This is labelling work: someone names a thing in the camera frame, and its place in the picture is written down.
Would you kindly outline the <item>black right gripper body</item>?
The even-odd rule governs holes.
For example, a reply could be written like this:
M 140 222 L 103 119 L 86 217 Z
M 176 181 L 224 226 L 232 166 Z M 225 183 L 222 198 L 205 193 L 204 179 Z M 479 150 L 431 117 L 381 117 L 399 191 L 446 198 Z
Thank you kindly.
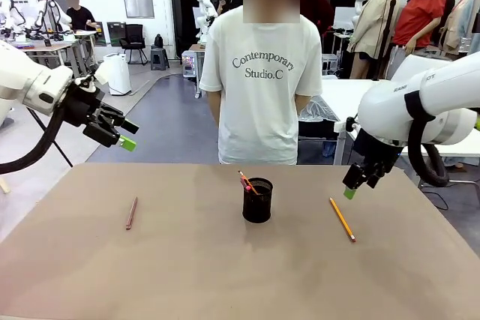
M 400 148 L 384 143 L 360 129 L 353 150 L 362 157 L 363 170 L 391 170 L 400 156 Z

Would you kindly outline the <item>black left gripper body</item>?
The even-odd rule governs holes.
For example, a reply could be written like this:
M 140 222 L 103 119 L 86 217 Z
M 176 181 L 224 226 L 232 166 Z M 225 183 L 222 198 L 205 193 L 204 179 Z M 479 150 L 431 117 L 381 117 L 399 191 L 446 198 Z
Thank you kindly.
M 75 127 L 87 125 L 100 107 L 105 93 L 92 79 L 75 79 L 69 86 L 61 107 L 64 121 Z

